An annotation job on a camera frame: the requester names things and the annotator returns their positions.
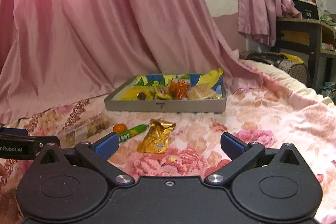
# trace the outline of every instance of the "silver bolt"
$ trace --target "silver bolt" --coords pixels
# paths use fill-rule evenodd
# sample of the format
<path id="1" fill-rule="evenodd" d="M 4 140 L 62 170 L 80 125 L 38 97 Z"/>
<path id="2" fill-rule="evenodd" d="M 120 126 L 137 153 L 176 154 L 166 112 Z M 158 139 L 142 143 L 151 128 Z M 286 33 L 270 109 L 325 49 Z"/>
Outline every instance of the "silver bolt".
<path id="1" fill-rule="evenodd" d="M 115 178 L 115 181 L 118 183 L 129 183 L 132 180 L 132 177 L 129 175 L 118 175 Z"/>
<path id="2" fill-rule="evenodd" d="M 224 180 L 224 177 L 218 174 L 212 174 L 208 176 L 208 181 L 212 183 L 219 183 Z"/>
<path id="3" fill-rule="evenodd" d="M 165 184 L 167 186 L 173 186 L 175 184 L 175 182 L 173 182 L 173 181 L 166 181 Z"/>

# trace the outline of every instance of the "orange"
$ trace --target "orange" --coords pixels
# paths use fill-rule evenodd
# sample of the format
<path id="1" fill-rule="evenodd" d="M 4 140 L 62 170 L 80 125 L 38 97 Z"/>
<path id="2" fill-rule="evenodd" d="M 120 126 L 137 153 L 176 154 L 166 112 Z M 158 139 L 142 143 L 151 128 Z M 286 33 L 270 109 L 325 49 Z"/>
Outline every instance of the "orange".
<path id="1" fill-rule="evenodd" d="M 123 133 L 127 130 L 127 126 L 124 125 L 123 123 L 119 123 L 119 124 L 116 124 L 114 127 L 113 127 L 113 132 L 119 134 L 119 133 Z"/>

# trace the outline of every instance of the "pink hanging cloth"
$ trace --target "pink hanging cloth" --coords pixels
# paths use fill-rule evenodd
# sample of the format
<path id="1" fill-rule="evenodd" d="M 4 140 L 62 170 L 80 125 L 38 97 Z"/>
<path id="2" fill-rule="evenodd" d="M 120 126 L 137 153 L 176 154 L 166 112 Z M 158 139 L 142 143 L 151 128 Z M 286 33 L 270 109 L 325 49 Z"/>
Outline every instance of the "pink hanging cloth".
<path id="1" fill-rule="evenodd" d="M 292 0 L 238 0 L 238 32 L 251 34 L 254 41 L 274 46 L 276 20 L 302 18 Z"/>
<path id="2" fill-rule="evenodd" d="M 1 0 L 0 122 L 107 94 L 134 75 L 223 67 L 231 91 L 262 84 L 204 0 Z"/>

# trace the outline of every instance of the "bed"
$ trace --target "bed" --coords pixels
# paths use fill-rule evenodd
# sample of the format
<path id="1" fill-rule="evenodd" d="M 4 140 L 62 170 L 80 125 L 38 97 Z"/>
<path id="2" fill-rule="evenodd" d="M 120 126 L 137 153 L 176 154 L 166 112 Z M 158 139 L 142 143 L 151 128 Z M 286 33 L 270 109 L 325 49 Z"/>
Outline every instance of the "bed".
<path id="1" fill-rule="evenodd" d="M 106 96 L 100 96 L 52 108 L 8 127 L 26 128 L 30 135 L 51 135 L 101 112 L 111 117 L 112 124 L 125 123 L 129 128 L 148 123 L 152 118 L 176 122 L 165 154 L 136 152 L 143 139 L 140 134 L 120 144 L 117 153 L 109 159 L 135 179 L 140 175 L 204 178 L 230 162 L 219 143 L 224 131 L 245 142 L 259 141 L 268 148 L 292 142 L 323 189 L 316 219 L 323 224 L 336 223 L 336 106 L 330 98 L 317 95 L 273 66 L 250 60 L 242 62 L 255 71 L 262 71 L 264 85 L 229 95 L 225 114 L 107 112 Z M 88 140 L 94 142 L 110 131 L 112 128 Z M 0 163 L 0 224 L 12 224 L 21 218 L 15 188 L 30 162 L 0 160 Z"/>

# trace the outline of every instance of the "desk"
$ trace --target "desk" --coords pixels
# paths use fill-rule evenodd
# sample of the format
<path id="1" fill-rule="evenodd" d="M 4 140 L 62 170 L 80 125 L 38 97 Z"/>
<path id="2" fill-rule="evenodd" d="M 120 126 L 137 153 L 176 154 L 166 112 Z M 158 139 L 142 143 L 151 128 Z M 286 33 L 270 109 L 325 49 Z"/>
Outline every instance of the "desk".
<path id="1" fill-rule="evenodd" d="M 336 47 L 336 30 L 317 19 L 280 18 L 277 20 L 276 44 L 272 51 L 281 48 L 308 54 L 308 71 L 313 89 L 317 89 L 316 80 L 321 57 L 327 58 L 324 81 L 330 80 L 332 59 L 336 52 L 322 49 L 322 42 Z"/>

